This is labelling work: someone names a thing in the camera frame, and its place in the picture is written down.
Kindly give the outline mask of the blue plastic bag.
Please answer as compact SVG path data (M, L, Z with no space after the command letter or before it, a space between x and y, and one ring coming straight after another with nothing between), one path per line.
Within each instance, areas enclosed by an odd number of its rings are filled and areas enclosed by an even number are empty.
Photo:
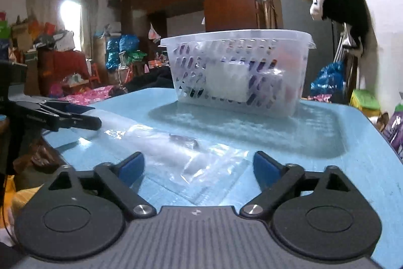
M345 67L333 62L323 67L310 85L309 97L319 102L343 99L345 91Z

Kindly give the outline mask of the curtained bright window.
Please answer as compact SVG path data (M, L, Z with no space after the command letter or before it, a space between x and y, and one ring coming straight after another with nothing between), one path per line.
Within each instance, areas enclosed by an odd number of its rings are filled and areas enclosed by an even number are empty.
M57 31L73 33L75 46L93 57L99 0L25 0L28 17L55 25Z

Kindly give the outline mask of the grey metal door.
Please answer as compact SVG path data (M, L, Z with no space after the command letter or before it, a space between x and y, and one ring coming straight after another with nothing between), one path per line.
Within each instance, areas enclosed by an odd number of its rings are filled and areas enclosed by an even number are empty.
M310 95L311 83L320 69L333 61L335 48L333 26L330 20L313 20L310 14L312 0L280 0L284 29L310 34L316 47L309 51L303 97Z

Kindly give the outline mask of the pink floral bedding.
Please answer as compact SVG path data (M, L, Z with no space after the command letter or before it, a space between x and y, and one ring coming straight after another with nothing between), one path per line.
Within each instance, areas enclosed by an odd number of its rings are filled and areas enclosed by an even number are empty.
M112 88L112 85L107 85L96 89L89 89L82 93L64 96L59 100L67 101L72 104L89 106L90 104L110 98L109 93Z

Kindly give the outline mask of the clear plastic bag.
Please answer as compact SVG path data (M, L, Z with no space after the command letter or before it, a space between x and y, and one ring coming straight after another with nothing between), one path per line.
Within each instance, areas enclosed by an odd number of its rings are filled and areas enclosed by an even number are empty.
M250 166L248 151L222 143L169 133L132 119L96 111L99 130L75 128L81 138L99 144L118 160L135 152L145 159L143 197L159 206L218 205Z

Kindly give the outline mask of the clear plastic basket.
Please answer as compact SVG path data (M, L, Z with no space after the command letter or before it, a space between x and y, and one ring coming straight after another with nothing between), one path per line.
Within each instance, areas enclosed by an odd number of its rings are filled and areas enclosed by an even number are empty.
M292 116L302 97L313 38L302 31L243 29L165 38L181 103Z

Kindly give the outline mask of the purple tissue pack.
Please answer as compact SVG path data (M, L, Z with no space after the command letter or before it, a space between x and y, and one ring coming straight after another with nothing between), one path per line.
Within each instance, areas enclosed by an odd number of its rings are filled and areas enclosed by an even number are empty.
M180 68L174 82L183 100L261 107L283 94L285 71L276 59L190 57Z

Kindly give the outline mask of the yellow green lidded box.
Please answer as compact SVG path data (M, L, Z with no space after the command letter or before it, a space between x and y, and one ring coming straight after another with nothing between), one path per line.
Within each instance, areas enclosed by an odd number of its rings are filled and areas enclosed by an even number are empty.
M378 100L365 89L353 90L350 106L361 111L366 117L378 117L381 114L381 106Z

